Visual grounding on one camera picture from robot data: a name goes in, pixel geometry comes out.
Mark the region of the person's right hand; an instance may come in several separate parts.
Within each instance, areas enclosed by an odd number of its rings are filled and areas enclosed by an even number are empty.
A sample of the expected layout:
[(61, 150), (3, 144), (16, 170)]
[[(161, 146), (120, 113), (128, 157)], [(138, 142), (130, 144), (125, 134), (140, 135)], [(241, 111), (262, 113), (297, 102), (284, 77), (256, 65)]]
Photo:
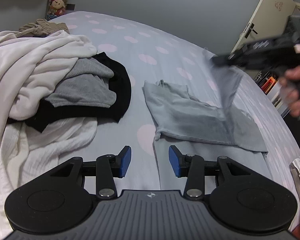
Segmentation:
[(290, 115), (295, 118), (300, 116), (300, 93), (291, 83), (299, 80), (300, 66), (286, 70), (285, 74), (279, 78), (281, 96), (288, 105)]

